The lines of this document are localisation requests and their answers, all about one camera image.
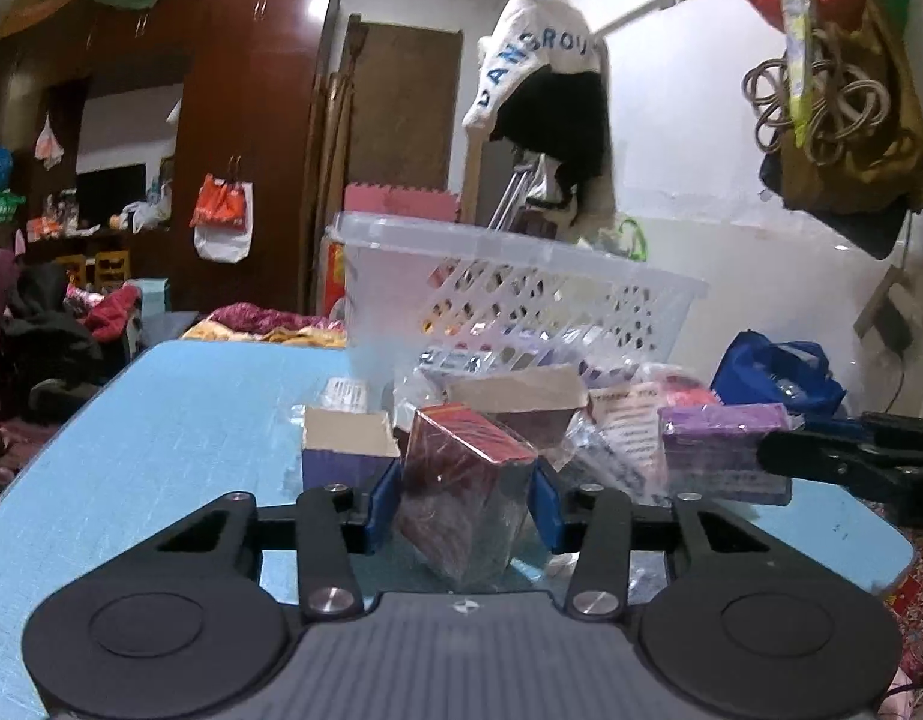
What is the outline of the dark red box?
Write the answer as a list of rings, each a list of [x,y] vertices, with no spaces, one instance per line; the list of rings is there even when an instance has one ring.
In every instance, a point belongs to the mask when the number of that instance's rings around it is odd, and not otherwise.
[[[538,452],[468,406],[414,413],[403,460],[398,530],[457,590],[504,574],[526,517]]]

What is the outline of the blue box with cardboard flap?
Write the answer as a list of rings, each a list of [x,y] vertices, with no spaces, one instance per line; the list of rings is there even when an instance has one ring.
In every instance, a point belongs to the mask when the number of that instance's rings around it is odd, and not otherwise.
[[[401,454],[383,411],[307,408],[301,457],[302,489],[308,491],[334,483],[362,488]]]

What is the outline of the red white tissue pack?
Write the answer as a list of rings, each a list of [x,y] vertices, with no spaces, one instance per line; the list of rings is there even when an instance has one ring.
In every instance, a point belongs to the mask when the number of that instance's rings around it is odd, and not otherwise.
[[[634,366],[618,383],[592,388],[590,416],[613,454],[645,481],[645,493],[663,494],[660,411],[668,406],[720,405],[720,398],[685,367],[647,362]]]

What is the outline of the purple box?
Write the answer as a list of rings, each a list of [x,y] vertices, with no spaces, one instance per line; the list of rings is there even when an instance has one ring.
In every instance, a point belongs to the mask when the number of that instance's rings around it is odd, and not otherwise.
[[[790,429],[779,403],[665,406],[658,413],[667,491],[747,504],[787,505],[792,481],[764,472],[758,445]]]

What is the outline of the blue fabric bag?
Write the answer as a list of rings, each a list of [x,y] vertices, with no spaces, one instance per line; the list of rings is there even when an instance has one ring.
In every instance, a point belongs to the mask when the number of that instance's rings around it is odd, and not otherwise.
[[[843,415],[847,395],[818,343],[774,343],[753,330],[738,333],[725,349],[711,388],[725,405],[777,403],[815,418]]]

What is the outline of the yellow orange blanket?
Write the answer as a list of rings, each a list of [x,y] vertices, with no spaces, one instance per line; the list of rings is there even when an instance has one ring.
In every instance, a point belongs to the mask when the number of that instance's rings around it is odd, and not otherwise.
[[[338,320],[263,309],[249,302],[219,307],[188,328],[182,338],[323,349],[343,349],[347,341],[344,325]]]

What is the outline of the clear plastic laundry basket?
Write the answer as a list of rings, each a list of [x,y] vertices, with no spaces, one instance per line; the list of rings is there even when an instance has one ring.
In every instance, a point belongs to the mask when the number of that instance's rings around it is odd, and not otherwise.
[[[706,283],[556,241],[345,211],[347,354],[374,405],[414,369],[574,367],[605,387],[675,348]]]

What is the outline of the green white shopping bag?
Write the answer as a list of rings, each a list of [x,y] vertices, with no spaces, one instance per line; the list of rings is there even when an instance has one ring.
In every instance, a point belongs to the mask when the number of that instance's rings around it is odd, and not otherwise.
[[[612,226],[599,227],[594,234],[583,236],[577,243],[585,249],[598,250],[631,262],[645,263],[649,260],[649,244],[644,229],[631,216],[622,216]]]

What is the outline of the orange white hanging bag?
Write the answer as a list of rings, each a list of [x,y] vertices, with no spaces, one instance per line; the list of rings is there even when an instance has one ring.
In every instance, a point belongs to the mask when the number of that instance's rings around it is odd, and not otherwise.
[[[253,184],[208,174],[191,215],[193,243],[203,260],[235,265],[250,255],[253,241]]]

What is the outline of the pink foam mat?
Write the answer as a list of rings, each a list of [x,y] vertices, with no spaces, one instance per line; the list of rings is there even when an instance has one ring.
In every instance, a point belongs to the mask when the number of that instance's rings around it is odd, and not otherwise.
[[[430,188],[349,184],[344,191],[343,210],[455,223],[460,200],[455,193]]]

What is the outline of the hanging brown bag bundle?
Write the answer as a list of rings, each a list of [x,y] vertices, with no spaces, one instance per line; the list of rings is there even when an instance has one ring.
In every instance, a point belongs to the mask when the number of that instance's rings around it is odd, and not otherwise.
[[[759,179],[874,259],[923,210],[923,114],[904,47],[911,0],[747,0],[781,57],[741,80]]]

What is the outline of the brown wooden door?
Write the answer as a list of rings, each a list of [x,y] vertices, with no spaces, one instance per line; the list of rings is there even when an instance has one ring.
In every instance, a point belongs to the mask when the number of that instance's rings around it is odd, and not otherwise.
[[[448,187],[462,54],[460,31],[347,18],[351,182]]]

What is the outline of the dark red wooden wardrobe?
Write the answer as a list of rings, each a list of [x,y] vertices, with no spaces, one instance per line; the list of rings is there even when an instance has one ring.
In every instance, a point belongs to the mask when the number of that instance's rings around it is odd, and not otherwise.
[[[0,39],[0,146],[30,218],[77,193],[112,216],[169,177],[172,216],[126,241],[131,271],[173,304],[301,309],[312,281],[313,129],[340,0],[157,0],[121,11],[74,0]],[[190,220],[206,177],[253,192],[238,263],[203,259]]]

